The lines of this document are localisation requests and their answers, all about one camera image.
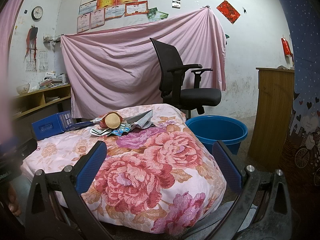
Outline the green blue snack packet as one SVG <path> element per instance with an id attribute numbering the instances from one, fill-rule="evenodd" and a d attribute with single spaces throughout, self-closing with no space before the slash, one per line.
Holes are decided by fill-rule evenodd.
<path id="1" fill-rule="evenodd" d="M 111 128 L 92 128 L 90 130 L 90 134 L 96 137 L 100 136 L 109 136 L 109 135 L 116 135 L 116 136 L 122 136 L 123 133 L 129 133 L 131 131 L 131 125 L 130 124 L 124 124 L 121 123 L 118 128 L 111 129 Z"/>

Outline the grey wrapper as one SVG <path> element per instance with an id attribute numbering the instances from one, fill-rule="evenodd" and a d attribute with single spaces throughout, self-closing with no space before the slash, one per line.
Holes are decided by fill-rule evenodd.
<path id="1" fill-rule="evenodd" d="M 126 118 L 125 121 L 127 124 L 131 126 L 131 130 L 136 128 L 147 129 L 153 126 L 153 122 L 151 121 L 152 117 L 153 117 L 153 110 L 149 110 L 139 115 Z"/>

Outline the wooden shelf desk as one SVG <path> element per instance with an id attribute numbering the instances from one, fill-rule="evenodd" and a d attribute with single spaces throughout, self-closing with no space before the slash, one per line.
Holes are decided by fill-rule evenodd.
<path id="1" fill-rule="evenodd" d="M 14 97 L 13 129 L 21 142 L 34 137 L 31 124 L 71 109 L 71 85 L 37 90 Z"/>

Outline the blue cardboard box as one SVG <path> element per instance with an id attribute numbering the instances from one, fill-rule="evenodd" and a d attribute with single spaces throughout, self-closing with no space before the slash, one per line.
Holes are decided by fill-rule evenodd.
<path id="1" fill-rule="evenodd" d="M 64 111 L 50 115 L 31 124 L 37 141 L 64 133 L 74 124 L 71 112 Z"/>

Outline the white ceramic bowl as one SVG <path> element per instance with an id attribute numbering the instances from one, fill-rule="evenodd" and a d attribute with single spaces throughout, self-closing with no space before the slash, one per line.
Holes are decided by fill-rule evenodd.
<path id="1" fill-rule="evenodd" d="M 23 95 L 29 92 L 30 89 L 30 84 L 25 84 L 25 85 L 21 85 L 16 87 L 16 91 L 19 95 Z"/>

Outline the stack of books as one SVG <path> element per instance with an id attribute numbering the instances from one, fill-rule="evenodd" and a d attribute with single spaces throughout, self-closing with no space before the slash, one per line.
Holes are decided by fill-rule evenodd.
<path id="1" fill-rule="evenodd" d="M 39 83 L 40 89 L 46 89 L 50 87 L 66 85 L 68 83 L 67 74 L 57 74 L 54 72 L 47 72 L 44 80 Z"/>

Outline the blue plastic basin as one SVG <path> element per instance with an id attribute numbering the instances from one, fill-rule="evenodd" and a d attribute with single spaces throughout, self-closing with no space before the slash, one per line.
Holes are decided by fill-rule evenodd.
<path id="1" fill-rule="evenodd" d="M 248 128 L 244 123 L 226 116 L 197 116 L 187 120 L 185 124 L 209 153 L 212 153 L 214 143 L 221 140 L 232 154 L 237 155 L 241 142 L 248 135 Z"/>

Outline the wooden cabinet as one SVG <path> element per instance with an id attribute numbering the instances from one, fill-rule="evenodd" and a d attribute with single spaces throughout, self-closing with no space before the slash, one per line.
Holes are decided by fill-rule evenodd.
<path id="1" fill-rule="evenodd" d="M 268 171 L 278 167 L 293 104 L 295 72 L 257 68 L 258 105 L 248 156 Z"/>

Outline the floral pink quilt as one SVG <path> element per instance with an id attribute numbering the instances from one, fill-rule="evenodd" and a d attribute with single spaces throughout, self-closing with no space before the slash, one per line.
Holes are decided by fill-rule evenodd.
<path id="1" fill-rule="evenodd" d="M 219 207 L 227 183 L 175 107 L 135 106 L 118 113 L 128 118 L 147 111 L 152 127 L 100 137 L 107 156 L 82 198 L 102 222 L 175 236 Z"/>

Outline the pink hanging sheet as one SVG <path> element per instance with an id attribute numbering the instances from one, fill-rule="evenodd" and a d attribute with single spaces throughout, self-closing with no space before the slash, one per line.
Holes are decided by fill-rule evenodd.
<path id="1" fill-rule="evenodd" d="M 225 90 L 225 32 L 212 10 L 203 8 L 157 22 L 64 35 L 61 50 L 72 87 L 72 116 L 92 119 L 160 103 L 161 68 L 152 40 L 175 46 L 183 63 L 208 68 L 202 88 Z"/>

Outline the black office chair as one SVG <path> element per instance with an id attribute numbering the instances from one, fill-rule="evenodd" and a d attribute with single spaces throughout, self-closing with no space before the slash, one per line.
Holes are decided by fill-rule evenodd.
<path id="1" fill-rule="evenodd" d="M 204 107 L 215 107 L 221 102 L 221 91 L 216 88 L 200 88 L 202 74 L 212 72 L 211 68 L 203 68 L 201 64 L 183 64 L 175 46 L 150 39 L 157 54 L 161 68 L 159 90 L 163 103 L 182 110 L 186 119 L 191 118 L 191 111 L 199 115 L 205 113 Z M 194 74 L 193 88 L 182 89 L 186 72 Z"/>

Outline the red tassel wall hanging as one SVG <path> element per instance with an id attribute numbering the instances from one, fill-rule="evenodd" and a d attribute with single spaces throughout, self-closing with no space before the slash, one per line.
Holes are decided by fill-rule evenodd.
<path id="1" fill-rule="evenodd" d="M 26 53 L 25 57 L 33 57 L 36 62 L 36 54 L 37 54 L 37 33 L 38 27 L 32 25 L 28 31 L 27 38 L 26 38 Z"/>

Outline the round wall clock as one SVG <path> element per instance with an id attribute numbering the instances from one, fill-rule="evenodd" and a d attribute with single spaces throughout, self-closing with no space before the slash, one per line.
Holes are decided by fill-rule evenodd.
<path id="1" fill-rule="evenodd" d="M 35 21 L 38 21 L 42 18 L 43 16 L 43 8 L 41 6 L 36 6 L 32 11 L 31 11 L 31 18 Z"/>

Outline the red hanging wall ornament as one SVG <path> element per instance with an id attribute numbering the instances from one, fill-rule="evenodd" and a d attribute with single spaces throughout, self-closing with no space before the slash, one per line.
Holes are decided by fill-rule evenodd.
<path id="1" fill-rule="evenodd" d="M 293 54 L 292 54 L 291 49 L 290 49 L 289 42 L 284 36 L 281 38 L 281 43 L 283 45 L 284 55 L 285 56 L 289 56 L 289 57 L 293 57 Z"/>

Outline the wall certificates cluster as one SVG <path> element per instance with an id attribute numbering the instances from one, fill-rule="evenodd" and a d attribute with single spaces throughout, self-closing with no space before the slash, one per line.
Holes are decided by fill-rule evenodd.
<path id="1" fill-rule="evenodd" d="M 81 0 L 77 17 L 77 33 L 101 27 L 106 20 L 151 12 L 148 1 L 139 0 Z"/>

